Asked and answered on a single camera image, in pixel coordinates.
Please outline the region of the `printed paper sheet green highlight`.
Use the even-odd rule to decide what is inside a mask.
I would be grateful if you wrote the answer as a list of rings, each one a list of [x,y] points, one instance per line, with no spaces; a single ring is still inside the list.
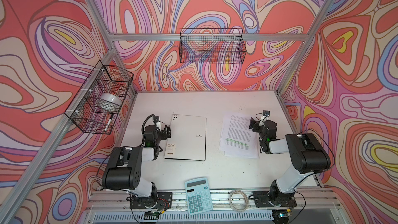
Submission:
[[[248,115],[238,113],[224,115],[219,149],[226,157],[259,158],[256,134],[249,129],[249,124]]]

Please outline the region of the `white folder black inside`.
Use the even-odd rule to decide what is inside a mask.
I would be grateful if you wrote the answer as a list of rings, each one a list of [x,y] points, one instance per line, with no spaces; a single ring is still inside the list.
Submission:
[[[165,159],[205,161],[207,118],[174,114],[171,137],[167,139]]]

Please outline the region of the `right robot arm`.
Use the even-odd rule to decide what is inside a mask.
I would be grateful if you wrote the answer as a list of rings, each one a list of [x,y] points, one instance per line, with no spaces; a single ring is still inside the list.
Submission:
[[[330,156],[311,133],[287,134],[285,138],[277,139],[277,123],[265,116],[259,120],[251,118],[249,129],[259,134],[261,152],[268,155],[287,153],[290,156],[290,167],[282,177],[272,182],[267,194],[273,205],[288,201],[304,180],[331,167]]]

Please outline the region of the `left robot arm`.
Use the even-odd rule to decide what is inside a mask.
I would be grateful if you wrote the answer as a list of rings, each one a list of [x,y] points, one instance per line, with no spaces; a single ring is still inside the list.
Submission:
[[[144,162],[155,161],[163,149],[162,140],[171,137],[171,127],[160,117],[149,115],[141,127],[142,142],[138,146],[113,149],[104,170],[101,186],[107,190],[125,191],[138,199],[158,199],[155,183],[142,177]]]

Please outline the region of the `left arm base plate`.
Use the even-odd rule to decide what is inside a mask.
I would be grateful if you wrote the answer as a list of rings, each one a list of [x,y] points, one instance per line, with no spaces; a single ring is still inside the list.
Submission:
[[[168,191],[158,192],[147,198],[138,198],[135,195],[130,195],[126,200],[130,203],[130,209],[163,211],[172,207],[173,193]]]

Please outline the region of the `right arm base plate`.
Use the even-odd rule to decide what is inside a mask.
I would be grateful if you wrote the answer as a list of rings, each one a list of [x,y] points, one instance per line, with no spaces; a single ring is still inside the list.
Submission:
[[[276,208],[295,208],[297,203],[294,194],[272,193],[270,191],[254,191],[249,196],[250,200],[254,200],[255,206],[260,207],[276,207]]]

